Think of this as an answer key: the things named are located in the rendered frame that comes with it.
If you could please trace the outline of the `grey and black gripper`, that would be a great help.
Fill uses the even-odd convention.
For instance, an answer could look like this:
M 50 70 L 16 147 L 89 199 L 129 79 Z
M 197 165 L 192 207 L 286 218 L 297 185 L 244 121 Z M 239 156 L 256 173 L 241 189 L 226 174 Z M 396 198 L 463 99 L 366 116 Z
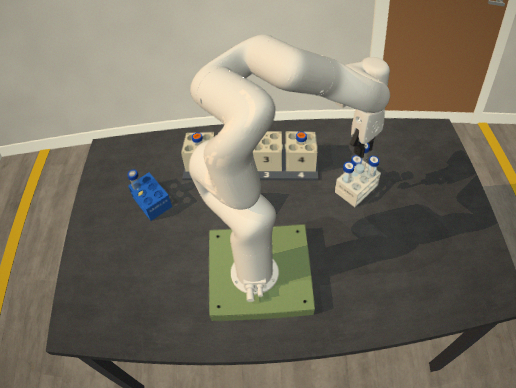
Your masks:
M 364 145 L 368 143 L 370 145 L 369 151 L 371 151 L 375 139 L 374 137 L 383 129 L 385 108 L 383 110 L 383 112 L 381 111 L 382 113 L 367 113 L 357 109 L 355 110 L 351 128 L 352 140 L 350 145 L 355 147 L 354 153 L 361 158 L 364 157 L 365 153 Z M 360 142 L 358 140 L 360 140 Z

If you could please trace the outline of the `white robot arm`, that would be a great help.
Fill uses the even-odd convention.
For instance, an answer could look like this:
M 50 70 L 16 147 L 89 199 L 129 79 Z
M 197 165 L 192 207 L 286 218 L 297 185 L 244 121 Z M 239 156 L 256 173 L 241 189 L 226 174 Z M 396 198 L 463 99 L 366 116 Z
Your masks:
M 195 75 L 193 100 L 224 127 L 194 150 L 189 171 L 204 202 L 232 229 L 231 279 L 248 292 L 248 302 L 254 301 L 254 294 L 262 297 L 279 276 L 276 262 L 273 267 L 271 263 L 276 211 L 260 194 L 253 156 L 276 108 L 264 89 L 246 79 L 251 73 L 281 90 L 322 96 L 341 108 L 378 113 L 390 99 L 390 68 L 384 60 L 367 57 L 344 65 L 270 35 L 237 44 Z

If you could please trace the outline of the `blue tube rack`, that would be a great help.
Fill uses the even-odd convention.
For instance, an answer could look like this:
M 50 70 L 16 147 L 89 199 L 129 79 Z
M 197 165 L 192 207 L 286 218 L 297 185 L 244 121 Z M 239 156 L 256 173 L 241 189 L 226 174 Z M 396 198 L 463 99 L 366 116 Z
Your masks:
M 149 218 L 149 220 L 152 221 L 153 219 L 155 219 L 156 217 L 158 217 L 159 215 L 161 215 L 162 213 L 164 213 L 172 207 L 171 201 L 169 195 L 150 173 L 147 173 L 146 175 L 139 178 L 139 181 L 141 184 L 140 189 L 134 190 L 131 184 L 128 187 L 130 189 L 132 197 L 134 196 L 134 200 L 137 200 L 137 204 L 140 206 L 144 213 L 146 212 L 145 214 Z M 150 190 L 153 191 L 150 191 L 148 188 L 151 188 Z M 138 196 L 139 192 L 141 191 L 143 191 L 144 193 Z

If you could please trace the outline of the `cream tube rack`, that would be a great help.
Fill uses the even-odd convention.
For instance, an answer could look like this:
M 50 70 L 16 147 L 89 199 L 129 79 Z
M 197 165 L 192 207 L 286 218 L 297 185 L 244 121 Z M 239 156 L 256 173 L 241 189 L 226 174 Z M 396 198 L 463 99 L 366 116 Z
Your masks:
M 336 181 L 335 193 L 337 193 L 339 196 L 341 196 L 354 207 L 356 207 L 368 194 L 370 194 L 378 186 L 381 174 L 379 171 L 376 171 L 376 175 L 374 177 L 370 177 L 369 175 L 367 175 L 368 165 L 369 164 L 366 163 L 366 169 L 364 173 L 359 174 L 358 176 L 352 176 L 352 180 L 350 183 L 344 183 L 342 181 L 343 175 L 340 176 Z M 369 182 L 365 180 L 366 178 Z

